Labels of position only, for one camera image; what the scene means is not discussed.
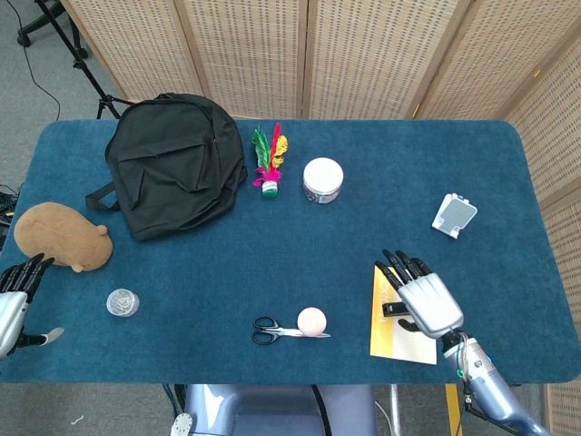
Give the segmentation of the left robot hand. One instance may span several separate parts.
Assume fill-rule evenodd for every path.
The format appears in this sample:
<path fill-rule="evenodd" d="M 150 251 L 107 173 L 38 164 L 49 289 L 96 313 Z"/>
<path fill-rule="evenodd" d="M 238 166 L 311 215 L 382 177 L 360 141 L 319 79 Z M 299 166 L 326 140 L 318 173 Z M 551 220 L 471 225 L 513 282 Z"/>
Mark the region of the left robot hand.
<path fill-rule="evenodd" d="M 55 342 L 63 333 L 63 327 L 43 334 L 24 332 L 25 318 L 44 272 L 54 263 L 54 258 L 44 259 L 38 253 L 28 261 L 13 265 L 1 273 L 1 360 L 16 349 L 45 346 Z"/>

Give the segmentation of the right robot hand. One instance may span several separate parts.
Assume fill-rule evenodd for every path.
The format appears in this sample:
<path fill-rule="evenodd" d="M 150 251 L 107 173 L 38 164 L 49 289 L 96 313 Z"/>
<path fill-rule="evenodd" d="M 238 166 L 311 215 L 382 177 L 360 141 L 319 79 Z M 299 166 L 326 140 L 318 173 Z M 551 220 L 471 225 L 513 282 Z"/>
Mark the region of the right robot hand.
<path fill-rule="evenodd" d="M 459 334 L 464 314 L 441 278 L 427 263 L 411 258 L 401 250 L 394 253 L 382 250 L 386 262 L 374 265 L 400 298 L 398 303 L 387 303 L 387 316 L 410 316 L 413 322 L 399 321 L 408 332 L 422 332 L 431 339 L 440 340 Z"/>

